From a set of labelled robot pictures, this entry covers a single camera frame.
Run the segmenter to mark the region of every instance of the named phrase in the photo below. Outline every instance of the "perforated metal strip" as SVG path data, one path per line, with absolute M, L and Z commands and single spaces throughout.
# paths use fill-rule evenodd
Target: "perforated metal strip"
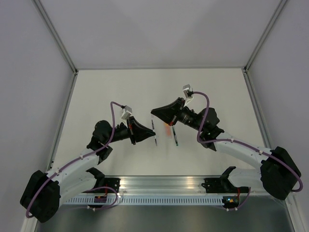
M 108 196 L 105 203 L 97 202 L 95 196 L 79 195 L 65 204 L 111 204 L 115 196 Z M 223 205 L 222 196 L 122 196 L 118 198 L 120 205 Z

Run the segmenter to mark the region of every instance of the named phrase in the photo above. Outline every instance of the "gray floor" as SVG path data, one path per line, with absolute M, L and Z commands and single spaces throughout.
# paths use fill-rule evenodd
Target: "gray floor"
M 285 203 L 250 197 L 238 211 L 211 206 L 116 206 L 92 212 L 63 206 L 37 232 L 293 232 Z

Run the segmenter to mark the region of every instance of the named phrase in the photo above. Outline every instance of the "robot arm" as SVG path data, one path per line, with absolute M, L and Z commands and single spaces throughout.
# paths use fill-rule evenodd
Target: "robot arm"
M 111 143 L 130 139 L 131 143 L 135 145 L 155 136 L 151 129 L 144 127 L 130 115 L 131 109 L 125 107 L 121 118 L 124 122 L 114 128 Z M 91 142 L 77 158 L 60 169 L 52 169 L 45 174 L 36 171 L 31 176 L 20 200 L 21 205 L 26 209 L 30 205 L 29 211 L 32 216 L 40 222 L 46 222 L 65 201 L 94 187 L 102 187 L 105 175 L 94 167 L 104 161 L 111 153 L 112 148 L 110 146 L 103 148 L 111 135 L 112 127 L 110 124 L 105 120 L 99 121 L 95 125 Z
M 206 107 L 198 114 L 190 110 L 187 104 L 194 92 L 189 85 L 184 86 L 183 91 L 186 99 L 178 98 L 167 106 L 153 109 L 151 114 L 170 126 L 179 121 L 198 130 L 197 140 L 203 147 L 229 154 L 255 168 L 246 170 L 229 167 L 220 177 L 226 192 L 238 187 L 252 187 L 254 190 L 264 189 L 275 198 L 284 200 L 293 191 L 301 173 L 285 149 L 257 147 L 233 137 L 217 126 L 220 120 L 215 109 Z

